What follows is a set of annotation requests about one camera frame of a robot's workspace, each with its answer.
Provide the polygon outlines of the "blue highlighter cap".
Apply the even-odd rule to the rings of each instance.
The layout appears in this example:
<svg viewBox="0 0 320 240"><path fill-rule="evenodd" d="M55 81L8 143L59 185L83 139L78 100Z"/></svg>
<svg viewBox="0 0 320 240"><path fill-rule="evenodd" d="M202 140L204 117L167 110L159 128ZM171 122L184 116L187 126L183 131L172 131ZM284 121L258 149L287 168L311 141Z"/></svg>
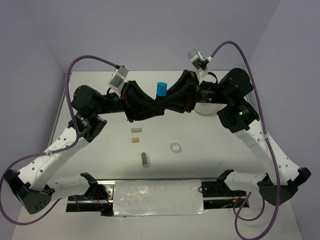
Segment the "blue highlighter cap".
<svg viewBox="0 0 320 240"><path fill-rule="evenodd" d="M158 82L156 86L156 96L157 97L165 97L167 95L167 83Z"/></svg>

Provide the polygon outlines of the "black blue highlighter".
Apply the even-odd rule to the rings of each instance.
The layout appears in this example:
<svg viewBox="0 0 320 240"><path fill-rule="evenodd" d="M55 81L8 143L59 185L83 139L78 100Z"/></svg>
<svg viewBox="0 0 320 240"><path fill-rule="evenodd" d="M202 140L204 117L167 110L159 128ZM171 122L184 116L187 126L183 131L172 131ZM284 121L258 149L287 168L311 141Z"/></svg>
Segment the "black blue highlighter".
<svg viewBox="0 0 320 240"><path fill-rule="evenodd" d="M156 101L161 101L161 100L163 100L163 99L165 99L166 97L165 96L156 96L156 98L155 98L155 100Z"/></svg>

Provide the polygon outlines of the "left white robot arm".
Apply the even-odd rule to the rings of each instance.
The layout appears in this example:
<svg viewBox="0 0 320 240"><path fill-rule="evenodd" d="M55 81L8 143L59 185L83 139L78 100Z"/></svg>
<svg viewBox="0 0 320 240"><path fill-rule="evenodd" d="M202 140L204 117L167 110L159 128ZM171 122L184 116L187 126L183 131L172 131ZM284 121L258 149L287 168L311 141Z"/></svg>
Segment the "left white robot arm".
<svg viewBox="0 0 320 240"><path fill-rule="evenodd" d="M101 94L88 85L76 89L71 102L76 111L62 134L32 162L19 170L9 168L3 178L22 206L31 215L51 201L72 195L95 198L103 189L89 173L54 179L53 175L77 152L91 143L106 126L100 115L124 112L129 122L162 116L164 107L145 94L135 81L125 83L119 94Z"/></svg>

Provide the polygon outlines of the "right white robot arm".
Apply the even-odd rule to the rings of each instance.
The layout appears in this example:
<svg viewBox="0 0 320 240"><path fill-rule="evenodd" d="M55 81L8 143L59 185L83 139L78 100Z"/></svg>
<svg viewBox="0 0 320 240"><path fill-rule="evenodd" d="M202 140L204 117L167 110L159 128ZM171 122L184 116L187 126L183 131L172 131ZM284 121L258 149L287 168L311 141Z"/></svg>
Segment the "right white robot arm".
<svg viewBox="0 0 320 240"><path fill-rule="evenodd" d="M170 88L165 82L157 83L155 101L177 113L189 113L197 103L224 104L217 112L222 126L244 142L265 173L226 170L217 179L218 192L223 196L237 190L258 192L266 202L277 206L291 199L311 172L292 162L267 132L262 114L245 99L253 90L249 75L241 68L233 68L216 82L201 81L194 71L184 70Z"/></svg>

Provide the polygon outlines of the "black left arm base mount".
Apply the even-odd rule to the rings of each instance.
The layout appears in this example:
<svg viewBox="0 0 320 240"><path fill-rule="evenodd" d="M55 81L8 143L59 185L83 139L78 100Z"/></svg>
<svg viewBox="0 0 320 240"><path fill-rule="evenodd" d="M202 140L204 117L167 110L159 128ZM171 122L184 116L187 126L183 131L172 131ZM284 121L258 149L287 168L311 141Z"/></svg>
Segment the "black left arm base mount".
<svg viewBox="0 0 320 240"><path fill-rule="evenodd" d="M99 213L104 217L113 217L114 183L99 183L89 173L80 176L88 182L88 189L82 195L69 196L67 199L67 213Z"/></svg>

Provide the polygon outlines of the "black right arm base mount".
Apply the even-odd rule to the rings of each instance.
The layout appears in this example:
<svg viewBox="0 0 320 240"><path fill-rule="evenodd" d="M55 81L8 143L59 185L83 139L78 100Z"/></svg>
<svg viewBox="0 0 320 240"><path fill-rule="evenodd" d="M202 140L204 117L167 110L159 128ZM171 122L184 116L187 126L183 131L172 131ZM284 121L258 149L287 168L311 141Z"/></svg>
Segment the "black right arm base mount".
<svg viewBox="0 0 320 240"><path fill-rule="evenodd" d="M224 171L216 180L205 180L201 182L198 192L202 194L203 208L211 209L229 209L233 208L235 203L242 202L247 193L243 190L231 190L224 182L230 173L234 170Z"/></svg>

